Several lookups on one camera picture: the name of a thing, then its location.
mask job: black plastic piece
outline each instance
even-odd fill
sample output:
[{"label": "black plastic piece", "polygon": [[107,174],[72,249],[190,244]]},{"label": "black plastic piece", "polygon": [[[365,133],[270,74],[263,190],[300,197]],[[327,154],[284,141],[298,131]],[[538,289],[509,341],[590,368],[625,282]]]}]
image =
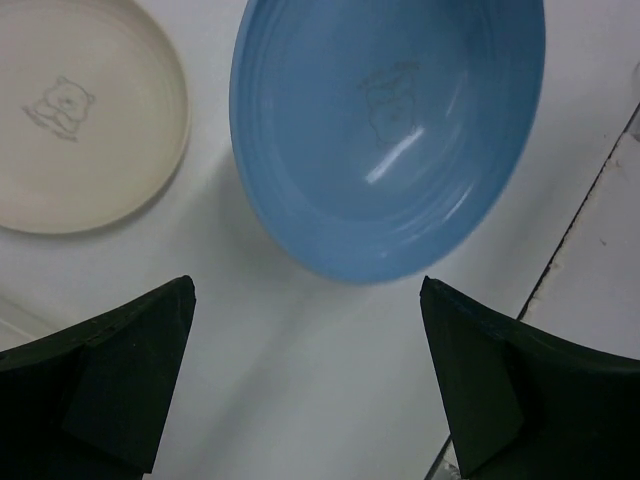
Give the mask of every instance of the black plastic piece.
[{"label": "black plastic piece", "polygon": [[562,340],[429,278],[421,306],[464,478],[640,477],[639,361]]},{"label": "black plastic piece", "polygon": [[150,473],[195,308],[189,277],[0,353],[0,478]]}]

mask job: printed bear design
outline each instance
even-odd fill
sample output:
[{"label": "printed bear design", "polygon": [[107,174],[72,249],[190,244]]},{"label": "printed bear design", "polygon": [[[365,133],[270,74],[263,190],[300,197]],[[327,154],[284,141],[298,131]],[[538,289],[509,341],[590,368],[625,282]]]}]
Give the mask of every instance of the printed bear design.
[{"label": "printed bear design", "polygon": [[382,143],[395,144],[415,130],[413,78],[403,73],[367,88],[369,122]]},{"label": "printed bear design", "polygon": [[80,85],[61,76],[54,86],[44,91],[41,99],[24,110],[39,126],[50,129],[58,137],[75,140],[74,135],[95,100],[95,96]]}]

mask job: white tile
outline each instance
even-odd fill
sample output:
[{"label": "white tile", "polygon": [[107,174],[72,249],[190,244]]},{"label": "white tile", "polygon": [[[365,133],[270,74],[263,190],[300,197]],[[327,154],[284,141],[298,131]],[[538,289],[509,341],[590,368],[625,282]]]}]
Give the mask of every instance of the white tile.
[{"label": "white tile", "polygon": [[530,304],[525,321],[640,359],[640,143],[625,134]]}]

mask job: bear logo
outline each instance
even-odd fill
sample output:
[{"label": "bear logo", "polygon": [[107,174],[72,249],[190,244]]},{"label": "bear logo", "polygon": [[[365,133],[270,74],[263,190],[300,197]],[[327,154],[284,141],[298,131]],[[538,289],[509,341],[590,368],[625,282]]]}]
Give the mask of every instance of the bear logo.
[{"label": "bear logo", "polygon": [[77,141],[75,134],[95,100],[96,97],[80,85],[60,76],[54,86],[44,91],[42,98],[23,110],[36,125],[59,138]]},{"label": "bear logo", "polygon": [[397,144],[415,131],[413,77],[404,72],[366,90],[369,123],[382,144]]}]

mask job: bowl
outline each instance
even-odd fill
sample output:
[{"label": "bowl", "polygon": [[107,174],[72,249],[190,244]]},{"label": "bowl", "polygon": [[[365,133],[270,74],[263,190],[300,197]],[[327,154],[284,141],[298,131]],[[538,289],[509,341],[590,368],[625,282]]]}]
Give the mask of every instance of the bowl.
[{"label": "bowl", "polygon": [[131,0],[0,0],[0,226],[94,230],[157,198],[188,140],[187,80]]},{"label": "bowl", "polygon": [[230,125],[255,213],[326,277],[425,269],[505,188],[544,58],[542,0],[250,0]]}]

